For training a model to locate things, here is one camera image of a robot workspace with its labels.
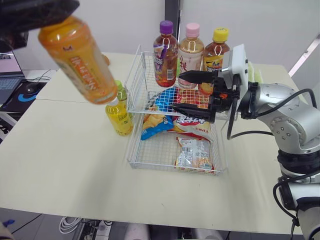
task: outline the laptop screen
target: laptop screen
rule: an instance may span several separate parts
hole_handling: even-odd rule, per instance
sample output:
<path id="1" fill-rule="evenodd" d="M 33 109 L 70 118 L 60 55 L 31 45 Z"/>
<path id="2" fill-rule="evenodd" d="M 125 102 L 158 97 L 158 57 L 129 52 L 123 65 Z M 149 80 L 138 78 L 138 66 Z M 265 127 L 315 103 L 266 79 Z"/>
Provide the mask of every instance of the laptop screen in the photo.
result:
<path id="1" fill-rule="evenodd" d="M 22 74 L 20 66 L 12 51 L 0 52 L 0 76 Z"/>

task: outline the snack bag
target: snack bag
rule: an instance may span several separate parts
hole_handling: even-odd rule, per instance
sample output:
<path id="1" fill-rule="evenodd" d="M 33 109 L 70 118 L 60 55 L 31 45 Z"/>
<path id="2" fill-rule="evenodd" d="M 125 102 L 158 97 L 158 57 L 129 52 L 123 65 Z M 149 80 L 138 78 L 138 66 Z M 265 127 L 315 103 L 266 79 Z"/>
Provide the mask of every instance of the snack bag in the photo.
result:
<path id="1" fill-rule="evenodd" d="M 154 105 L 157 107 L 158 111 L 162 112 L 172 112 L 170 105 L 174 101 L 176 95 L 177 87 L 171 87 L 162 91 L 155 99 Z"/>
<path id="2" fill-rule="evenodd" d="M 195 172 L 214 170 L 210 161 L 210 143 L 207 140 L 176 138 L 181 146 L 181 153 L 174 165 L 177 167 L 197 168 Z"/>
<path id="3" fill-rule="evenodd" d="M 179 88 L 174 98 L 174 103 L 193 104 L 197 105 L 198 108 L 207 109 L 209 97 L 201 94 L 198 90 Z"/>
<path id="4" fill-rule="evenodd" d="M 189 116 L 174 117 L 174 127 L 169 129 L 168 132 L 176 132 L 179 134 L 187 135 L 190 137 L 202 137 L 211 142 L 214 140 L 211 137 L 210 122 L 199 118 Z"/>
<path id="5" fill-rule="evenodd" d="M 143 116 L 141 140 L 146 140 L 157 133 L 172 129 L 173 127 L 174 123 L 171 116 L 145 114 Z"/>

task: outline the white wall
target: white wall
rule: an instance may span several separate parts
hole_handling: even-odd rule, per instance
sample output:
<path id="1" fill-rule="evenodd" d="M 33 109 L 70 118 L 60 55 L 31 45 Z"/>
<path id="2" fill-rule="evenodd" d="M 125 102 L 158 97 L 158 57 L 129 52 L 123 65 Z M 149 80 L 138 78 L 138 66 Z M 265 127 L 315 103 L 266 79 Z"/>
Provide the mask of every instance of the white wall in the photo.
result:
<path id="1" fill-rule="evenodd" d="M 152 51 L 165 18 L 164 0 L 80 0 L 74 15 L 88 23 L 102 52 L 134 54 L 139 44 Z M 38 41 L 39 30 L 29 32 L 27 47 L 15 50 L 23 70 L 58 69 Z"/>
<path id="2" fill-rule="evenodd" d="M 320 110 L 320 82 L 318 82 L 315 87 L 313 88 L 313 92 L 315 95 L 315 100 L 316 100 L 316 104 L 318 109 Z"/>
<path id="3" fill-rule="evenodd" d="M 205 45 L 227 27 L 230 47 L 244 44 L 251 62 L 288 71 L 320 32 L 319 0 L 182 0 L 180 9 L 181 38 L 190 22 L 200 24 Z"/>
<path id="4" fill-rule="evenodd" d="M 313 89 L 320 82 L 320 45 L 291 78 L 299 89 Z"/>

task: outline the laptop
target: laptop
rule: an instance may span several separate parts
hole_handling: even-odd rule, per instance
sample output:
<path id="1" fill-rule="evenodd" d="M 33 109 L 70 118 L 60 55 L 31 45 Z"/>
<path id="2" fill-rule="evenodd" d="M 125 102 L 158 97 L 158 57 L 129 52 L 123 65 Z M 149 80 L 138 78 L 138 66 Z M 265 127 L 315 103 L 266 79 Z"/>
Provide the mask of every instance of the laptop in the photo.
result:
<path id="1" fill-rule="evenodd" d="M 4 104 L 25 76 L 12 51 L 0 52 L 0 104 Z"/>

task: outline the mouse pad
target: mouse pad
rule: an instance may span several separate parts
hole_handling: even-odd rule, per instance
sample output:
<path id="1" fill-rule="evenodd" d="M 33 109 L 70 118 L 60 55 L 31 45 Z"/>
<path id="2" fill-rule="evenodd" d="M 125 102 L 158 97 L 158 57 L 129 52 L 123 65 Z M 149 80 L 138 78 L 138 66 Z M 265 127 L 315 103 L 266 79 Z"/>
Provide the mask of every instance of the mouse pad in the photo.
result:
<path id="1" fill-rule="evenodd" d="M 2 112 L 24 113 L 36 99 L 39 91 L 47 84 L 39 82 L 40 90 L 34 94 L 29 94 L 26 90 L 26 85 L 30 82 L 24 82 L 20 87 L 9 97 L 9 99 L 0 107 Z"/>

